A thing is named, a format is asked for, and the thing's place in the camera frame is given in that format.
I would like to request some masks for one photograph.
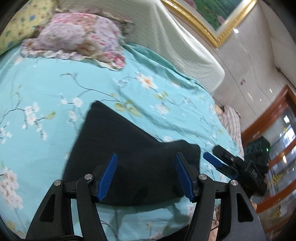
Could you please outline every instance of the striped cloth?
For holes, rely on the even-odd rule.
[[[230,106],[224,106],[224,112],[218,115],[221,124],[224,126],[231,139],[237,143],[239,155],[244,159],[244,149],[242,147],[240,114]]]
[[[58,0],[60,9],[102,9],[135,23],[127,42],[147,47],[181,73],[201,82],[211,95],[224,70],[214,57],[167,11],[160,0]]]

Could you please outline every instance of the blue gripper pad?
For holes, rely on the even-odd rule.
[[[209,163],[211,163],[215,168],[223,167],[221,161],[209,152],[205,152],[203,158],[207,160]]]
[[[114,177],[114,173],[117,169],[117,165],[118,165],[118,157],[117,157],[117,154],[114,153],[99,182],[99,191],[98,191],[97,198],[100,202],[103,200],[103,198],[107,196],[110,184]]]
[[[181,154],[175,155],[175,169],[177,171],[177,175],[182,186],[185,197],[187,197],[191,202],[194,200],[195,195],[193,193],[193,180],[191,180],[189,174],[187,173],[182,161],[180,158],[185,158]]]

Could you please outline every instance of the framed painting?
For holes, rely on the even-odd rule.
[[[201,31],[219,47],[236,31],[236,26],[254,7],[257,0],[162,0],[171,12]]]

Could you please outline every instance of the folded black garment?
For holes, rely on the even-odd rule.
[[[118,155],[118,167],[102,203],[156,204],[184,195],[174,168],[177,152],[199,170],[200,148],[184,140],[162,143],[97,101],[89,110],[64,170],[63,181],[77,181]]]

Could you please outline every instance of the light blue floral bed sheet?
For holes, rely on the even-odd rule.
[[[238,155],[212,97],[154,52],[126,45],[121,71],[73,60],[22,58],[19,47],[0,60],[0,215],[24,238],[54,180],[60,179],[94,100],[162,142],[184,139],[204,153],[215,145]],[[228,181],[202,158],[200,171]],[[183,197],[144,207],[98,204],[108,240],[156,240],[186,226],[195,204]],[[81,235],[72,201],[74,229]]]

